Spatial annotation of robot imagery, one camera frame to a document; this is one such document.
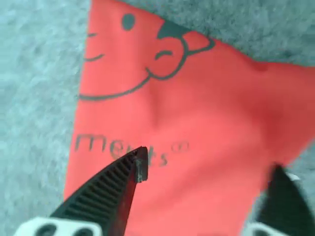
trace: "red fabric bag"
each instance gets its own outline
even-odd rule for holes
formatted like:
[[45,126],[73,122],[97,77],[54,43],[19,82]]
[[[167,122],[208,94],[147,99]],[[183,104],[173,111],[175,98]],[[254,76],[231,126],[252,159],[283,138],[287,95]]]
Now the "red fabric bag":
[[236,236],[274,162],[315,135],[315,68],[253,61],[116,0],[92,0],[64,197],[138,146],[126,236]]

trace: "black printed outline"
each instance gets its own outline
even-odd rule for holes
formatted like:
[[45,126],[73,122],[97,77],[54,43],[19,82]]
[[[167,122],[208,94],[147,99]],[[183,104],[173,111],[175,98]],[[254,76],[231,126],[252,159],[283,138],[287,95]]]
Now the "black printed outline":
[[[183,67],[183,65],[185,64],[185,62],[189,56],[192,56],[192,55],[197,54],[197,53],[208,51],[215,46],[214,40],[211,38],[207,38],[209,40],[208,46],[203,47],[203,48],[198,49],[198,50],[189,51],[188,44],[184,40],[183,35],[187,32],[191,32],[191,30],[189,30],[185,27],[179,26],[179,25],[177,25],[171,21],[168,21],[166,19],[164,19],[164,20],[165,21],[164,21],[163,25],[161,26],[161,28],[157,34],[157,39],[162,39],[162,38],[166,38],[166,37],[177,38],[180,40],[180,42],[182,43],[182,46],[184,48],[183,56],[182,56],[182,58],[178,64],[178,66],[176,67],[176,69],[173,72],[171,72],[167,76],[159,76],[159,75],[154,74],[148,67],[145,67],[145,70],[147,71],[148,76],[143,81],[141,81],[139,84],[137,84],[135,87],[130,88],[128,90],[125,90],[123,92],[118,92],[118,93],[114,93],[114,94],[107,94],[107,95],[79,94],[79,100],[102,101],[102,100],[107,100],[107,99],[113,99],[113,98],[117,98],[117,97],[131,94],[131,93],[137,91],[138,89],[142,88],[151,78],[157,79],[160,81],[168,80],[168,79],[174,77],[180,71],[180,69]],[[173,55],[173,53],[171,51],[166,51],[166,50],[160,51],[156,54],[155,60],[159,59],[161,56],[164,56],[164,55],[171,56],[171,55]]]
[[[97,36],[97,33],[88,34],[88,37],[95,37],[95,36]],[[98,56],[93,57],[93,58],[84,58],[84,61],[87,61],[87,62],[96,61],[98,59],[101,59],[103,56],[105,56],[105,54],[99,54]]]

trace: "cartoon smile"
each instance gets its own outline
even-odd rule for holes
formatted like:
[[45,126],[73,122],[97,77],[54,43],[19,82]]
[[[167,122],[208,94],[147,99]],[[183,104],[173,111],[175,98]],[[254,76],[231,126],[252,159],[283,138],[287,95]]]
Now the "cartoon smile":
[[[134,28],[135,24],[136,24],[136,18],[133,14],[128,13],[122,17],[121,26],[122,26],[124,31],[132,30]],[[187,34],[188,32],[191,32],[191,30],[189,30],[185,27],[181,27],[181,26],[179,26],[179,25],[177,25],[171,21],[165,20],[165,19],[164,19],[164,23],[162,24],[162,26],[158,30],[158,33],[156,35],[157,40],[162,40],[162,39],[166,39],[166,38],[177,39],[180,41],[181,48],[183,50],[183,52],[181,53],[181,56],[178,57],[178,60],[176,61],[176,63],[173,64],[173,69],[170,70],[169,72],[167,72],[163,75],[158,75],[158,73],[156,73],[152,69],[150,69],[149,66],[145,66],[144,69],[147,73],[147,76],[141,82],[136,84],[135,86],[133,86],[129,89],[126,89],[122,92],[117,92],[117,93],[112,93],[112,94],[87,95],[87,94],[81,93],[81,94],[79,94],[79,99],[80,100],[89,100],[89,101],[100,101],[100,100],[113,99],[113,98],[121,97],[121,96],[124,96],[127,94],[131,94],[131,93],[137,91],[138,89],[142,88],[150,79],[165,81],[165,80],[173,78],[181,70],[181,68],[184,66],[188,57],[195,55],[195,54],[198,54],[198,53],[201,53],[201,52],[204,52],[204,51],[208,51],[215,46],[214,40],[207,38],[209,43],[206,47],[202,47],[202,48],[197,49],[197,50],[189,50],[189,45],[188,45],[187,41],[184,39],[185,34]],[[95,37],[95,36],[97,36],[96,33],[88,34],[88,37]],[[173,56],[174,56],[174,50],[169,50],[168,48],[165,50],[159,50],[158,52],[155,53],[154,61],[158,61],[162,57],[173,57]],[[86,62],[94,62],[94,61],[103,59],[103,57],[106,57],[106,55],[105,54],[98,54],[94,57],[85,58],[85,61]]]

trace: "carpet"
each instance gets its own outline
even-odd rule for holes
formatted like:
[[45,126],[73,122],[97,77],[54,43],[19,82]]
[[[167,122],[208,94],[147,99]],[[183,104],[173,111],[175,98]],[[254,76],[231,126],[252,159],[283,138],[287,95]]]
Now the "carpet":
[[[315,65],[312,0],[126,0],[256,60]],[[63,199],[90,2],[4,0],[1,30],[0,232]],[[315,146],[292,173],[315,212]]]

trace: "black plastic tip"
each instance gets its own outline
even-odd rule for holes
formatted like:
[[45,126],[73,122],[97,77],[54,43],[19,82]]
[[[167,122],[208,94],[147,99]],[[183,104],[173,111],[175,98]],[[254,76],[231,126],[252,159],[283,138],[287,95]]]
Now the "black plastic tip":
[[136,184],[148,178],[148,149],[139,147],[97,173],[51,217],[98,223],[104,236],[123,236]]
[[257,221],[290,236],[315,236],[314,217],[281,165],[273,168]]

